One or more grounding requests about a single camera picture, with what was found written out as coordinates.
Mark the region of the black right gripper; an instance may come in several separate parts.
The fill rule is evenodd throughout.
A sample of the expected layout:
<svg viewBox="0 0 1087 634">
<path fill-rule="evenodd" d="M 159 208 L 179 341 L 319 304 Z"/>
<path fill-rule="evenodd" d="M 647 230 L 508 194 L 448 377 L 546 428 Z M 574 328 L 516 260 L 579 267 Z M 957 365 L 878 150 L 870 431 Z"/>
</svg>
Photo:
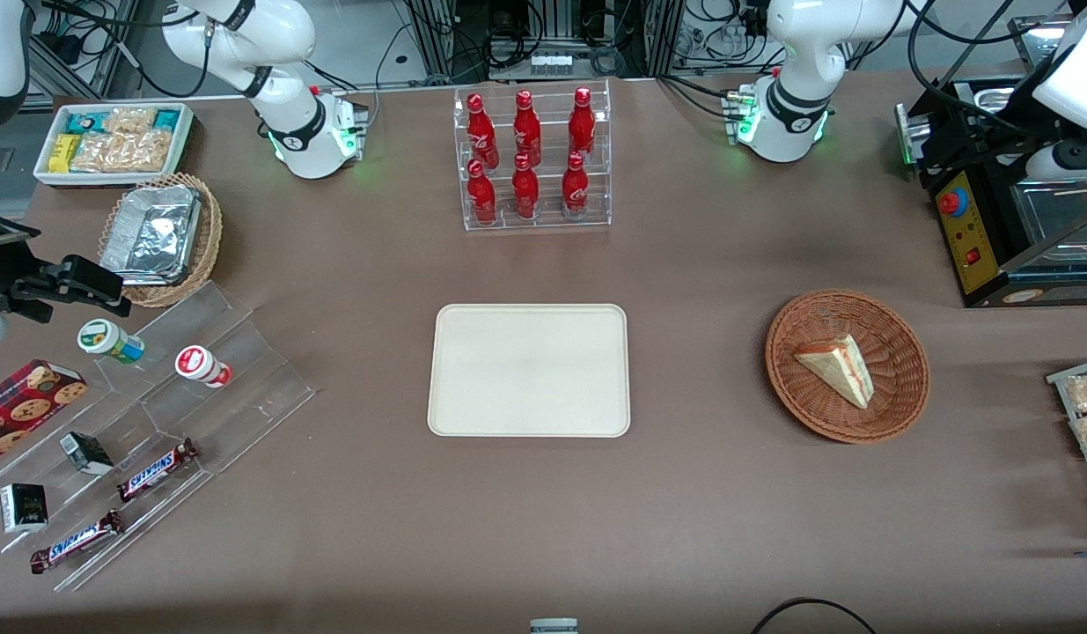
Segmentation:
<svg viewBox="0 0 1087 634">
<path fill-rule="evenodd" d="M 0 312 L 32 321 L 51 321 L 53 307 L 45 299 L 61 296 L 68 304 L 97 306 L 117 318 L 129 318 L 132 300 L 123 296 L 123 278 L 80 254 L 62 263 L 36 257 L 28 241 L 40 236 L 33 229 L 0 217 Z"/>
</svg>

